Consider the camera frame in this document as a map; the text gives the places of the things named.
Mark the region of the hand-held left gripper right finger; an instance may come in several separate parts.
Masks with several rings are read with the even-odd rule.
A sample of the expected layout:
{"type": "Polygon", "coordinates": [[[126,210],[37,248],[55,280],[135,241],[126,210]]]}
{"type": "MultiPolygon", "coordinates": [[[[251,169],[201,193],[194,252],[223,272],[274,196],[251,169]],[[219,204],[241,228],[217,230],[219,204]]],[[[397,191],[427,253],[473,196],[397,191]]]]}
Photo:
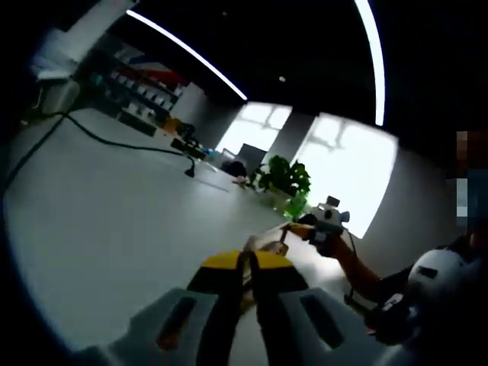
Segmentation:
{"type": "Polygon", "coordinates": [[[249,255],[257,319],[270,365],[379,365],[388,347],[334,296],[309,287],[287,258],[249,255]]]}

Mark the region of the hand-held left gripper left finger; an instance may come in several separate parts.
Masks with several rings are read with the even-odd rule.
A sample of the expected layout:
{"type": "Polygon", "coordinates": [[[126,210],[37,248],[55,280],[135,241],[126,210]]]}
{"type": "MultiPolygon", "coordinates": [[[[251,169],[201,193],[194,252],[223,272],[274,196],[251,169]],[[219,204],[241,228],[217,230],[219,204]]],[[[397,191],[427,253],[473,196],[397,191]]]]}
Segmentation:
{"type": "Polygon", "coordinates": [[[187,287],[176,287],[130,319],[106,345],[73,354],[73,365],[226,365],[239,321],[243,254],[204,260],[187,287]]]}

